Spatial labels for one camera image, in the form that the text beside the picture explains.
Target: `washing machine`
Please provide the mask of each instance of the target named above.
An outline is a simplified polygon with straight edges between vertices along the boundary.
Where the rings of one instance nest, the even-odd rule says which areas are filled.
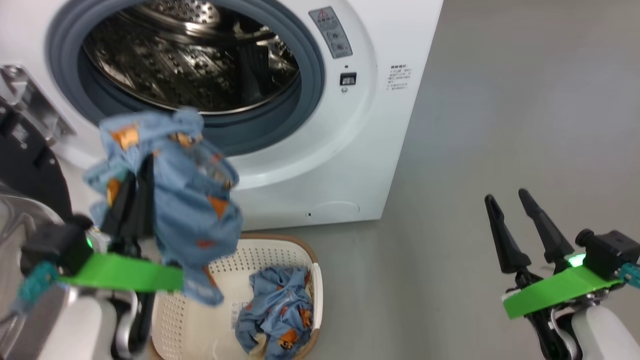
[[[246,229],[377,219],[441,5],[0,1],[0,98],[78,168],[104,159],[100,120],[195,107],[240,174]]]

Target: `gray floor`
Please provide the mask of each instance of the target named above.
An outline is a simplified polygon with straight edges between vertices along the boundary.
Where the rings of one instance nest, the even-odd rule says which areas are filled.
[[[519,204],[527,187],[570,241],[640,240],[640,3],[445,0],[379,222],[284,229],[325,284],[311,359],[541,359],[509,321],[483,197],[549,276]],[[605,303],[640,339],[640,291]]]

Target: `washing machine opening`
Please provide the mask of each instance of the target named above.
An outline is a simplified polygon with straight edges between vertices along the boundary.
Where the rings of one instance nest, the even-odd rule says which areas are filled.
[[[324,88],[316,41],[275,0],[73,0],[48,50],[59,88],[94,124],[191,106],[229,155],[288,137]]]

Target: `crumpled clothing in basket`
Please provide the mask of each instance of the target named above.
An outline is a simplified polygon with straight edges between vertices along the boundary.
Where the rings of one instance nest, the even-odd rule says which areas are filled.
[[[311,335],[313,305],[306,287],[311,274],[304,268],[273,267],[249,277],[253,300],[240,311],[236,338],[254,354],[260,334],[267,336],[264,357],[292,359]]]
[[[203,126],[192,109],[103,120],[100,137],[107,160],[89,169],[84,181],[106,197],[91,208],[93,221],[101,225],[126,174],[137,174],[153,154],[156,243],[163,262],[182,267],[185,296],[217,305],[224,296],[208,265],[236,251],[243,219],[229,197],[238,174],[202,139]]]

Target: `laundry basket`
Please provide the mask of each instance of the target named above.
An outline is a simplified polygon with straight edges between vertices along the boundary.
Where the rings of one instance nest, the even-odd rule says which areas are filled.
[[[151,330],[152,358],[164,360],[235,360],[247,353],[236,340],[238,314],[253,298],[249,275],[270,266],[305,267],[311,271],[313,324],[311,339],[298,351],[303,359],[316,344],[323,311],[322,273],[313,250],[299,239],[243,234],[236,253],[209,265],[225,301],[215,307],[181,293],[158,294]]]

